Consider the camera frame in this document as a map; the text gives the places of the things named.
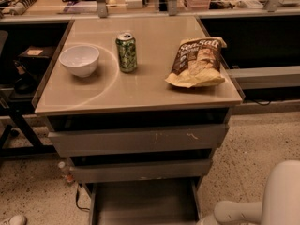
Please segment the drawer front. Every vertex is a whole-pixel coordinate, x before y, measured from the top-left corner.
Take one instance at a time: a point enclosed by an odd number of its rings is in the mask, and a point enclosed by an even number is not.
[[[216,148],[225,124],[51,132],[61,157]]]
[[[71,173],[79,183],[101,183],[199,177],[207,174],[210,167],[210,159],[175,160],[71,167]]]

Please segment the ceramic bowl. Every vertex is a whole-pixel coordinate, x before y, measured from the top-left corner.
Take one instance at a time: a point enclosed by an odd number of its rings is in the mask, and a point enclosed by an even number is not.
[[[90,76],[98,66],[99,50],[90,45],[79,45],[64,50],[59,61],[71,74],[78,77]]]

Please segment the green soda can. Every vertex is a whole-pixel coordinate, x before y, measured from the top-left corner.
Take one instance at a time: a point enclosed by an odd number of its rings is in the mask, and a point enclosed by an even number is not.
[[[123,72],[131,72],[137,68],[137,53],[135,46],[135,38],[130,33],[122,33],[115,40],[119,67]]]

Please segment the drawer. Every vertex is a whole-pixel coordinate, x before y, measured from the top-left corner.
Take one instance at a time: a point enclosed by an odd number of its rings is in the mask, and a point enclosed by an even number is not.
[[[94,184],[89,224],[195,225],[200,218],[190,179]]]
[[[216,148],[226,124],[50,132],[61,157]]]
[[[95,157],[93,162],[75,161],[81,166],[71,167],[71,173],[79,183],[152,180],[178,177],[203,177],[211,167],[211,159],[203,151],[164,152],[150,155],[138,154]]]

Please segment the sneaker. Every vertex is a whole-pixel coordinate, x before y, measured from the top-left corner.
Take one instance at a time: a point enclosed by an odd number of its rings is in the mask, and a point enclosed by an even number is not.
[[[25,225],[26,221],[26,216],[16,215],[14,217],[0,221],[0,225]]]

